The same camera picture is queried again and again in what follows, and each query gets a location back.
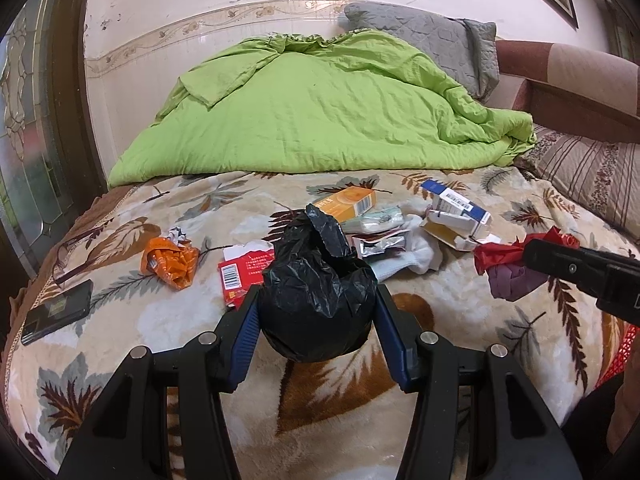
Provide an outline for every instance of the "floral blanket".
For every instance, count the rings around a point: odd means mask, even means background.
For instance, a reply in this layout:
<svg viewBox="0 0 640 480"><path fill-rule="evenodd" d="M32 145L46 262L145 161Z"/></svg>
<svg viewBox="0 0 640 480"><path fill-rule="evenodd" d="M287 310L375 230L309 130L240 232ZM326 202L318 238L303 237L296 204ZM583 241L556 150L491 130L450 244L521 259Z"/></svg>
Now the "floral blanket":
<svg viewBox="0 0 640 480"><path fill-rule="evenodd" d="M217 270L223 247L255 238L277 240L307 203L347 186L375 189L382 207L413 200L426 208L431 199L420 184L427 178L489 210L492 232L504 241L546 232L555 224L584 246L636 254L602 220L517 168L234 172L116 189L107 197L119 192L117 201L103 198L90 210L87 227L99 229L70 248L66 263L67 269L85 268L65 288L87 278L94 282L90 315L29 346L19 342L26 311L60 293L50 277L55 256L22 302L4 353L2 395L11 425L34 455L57 471L101 388L131 348L176 348L215 327L225 312ZM193 285L179 292L140 273L146 242L176 225L201 251ZM404 270L385 282L398 307L455 345L506 345L562 422L609 366L624 323L601 313L594 299L573 285L555 279L516 303L494 300L487 277L474 270L472 254L442 250L440 270L424 275ZM168 425L174 479L184 477L178 396L172 388ZM223 395L222 403L244 478L391 479L415 396L392 382L372 331L358 351L316 364L288 362L261 336L246 381L233 395ZM465 415L462 404L463 430ZM455 476L462 478L464 445L459 455Z"/></svg>

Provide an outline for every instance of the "black plastic bag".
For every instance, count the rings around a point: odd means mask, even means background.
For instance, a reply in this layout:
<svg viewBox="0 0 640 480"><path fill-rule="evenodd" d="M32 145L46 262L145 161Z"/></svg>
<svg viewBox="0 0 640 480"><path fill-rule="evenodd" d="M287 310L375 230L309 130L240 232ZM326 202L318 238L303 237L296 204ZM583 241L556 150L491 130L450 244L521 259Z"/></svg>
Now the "black plastic bag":
<svg viewBox="0 0 640 480"><path fill-rule="evenodd" d="M340 225L312 204L275 244L258 314L271 346L296 362L326 361L366 341L378 282Z"/></svg>

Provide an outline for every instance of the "striped pillow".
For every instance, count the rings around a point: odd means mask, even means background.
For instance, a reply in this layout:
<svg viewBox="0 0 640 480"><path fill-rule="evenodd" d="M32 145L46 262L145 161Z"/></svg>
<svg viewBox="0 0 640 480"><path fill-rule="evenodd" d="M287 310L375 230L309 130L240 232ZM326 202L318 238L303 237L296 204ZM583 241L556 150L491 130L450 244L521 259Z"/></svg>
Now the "striped pillow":
<svg viewBox="0 0 640 480"><path fill-rule="evenodd" d="M535 125L538 143L514 164L640 242L640 144L601 142Z"/></svg>

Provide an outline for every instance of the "green blanket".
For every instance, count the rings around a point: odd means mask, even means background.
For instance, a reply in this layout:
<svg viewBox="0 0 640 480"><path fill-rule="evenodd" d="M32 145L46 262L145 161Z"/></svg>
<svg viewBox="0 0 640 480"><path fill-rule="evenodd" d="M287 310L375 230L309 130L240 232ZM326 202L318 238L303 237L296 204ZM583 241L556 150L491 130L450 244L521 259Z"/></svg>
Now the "green blanket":
<svg viewBox="0 0 640 480"><path fill-rule="evenodd" d="M376 30L245 40L180 76L111 187L245 170L464 170L535 142L529 114L485 108L416 48Z"/></svg>

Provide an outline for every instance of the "metal screw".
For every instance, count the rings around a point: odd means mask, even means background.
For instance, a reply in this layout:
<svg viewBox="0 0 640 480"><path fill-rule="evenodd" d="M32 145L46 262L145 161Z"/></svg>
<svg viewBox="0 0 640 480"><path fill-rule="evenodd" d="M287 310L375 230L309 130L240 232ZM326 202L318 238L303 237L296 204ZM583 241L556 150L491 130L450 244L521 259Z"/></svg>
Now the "metal screw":
<svg viewBox="0 0 640 480"><path fill-rule="evenodd" d="M420 341L427 343L427 345L435 345L438 342L438 334L435 332L422 332Z"/></svg>
<svg viewBox="0 0 640 480"><path fill-rule="evenodd" d="M509 353L509 351L502 345L492 345L491 353L496 357L505 357Z"/></svg>
<svg viewBox="0 0 640 480"><path fill-rule="evenodd" d="M136 346L135 348L131 349L131 352L129 352L129 355L134 359L141 359L146 355L146 347Z"/></svg>
<svg viewBox="0 0 640 480"><path fill-rule="evenodd" d="M198 336L198 342L201 345L210 345L216 342L218 336L216 336L213 332L203 332Z"/></svg>

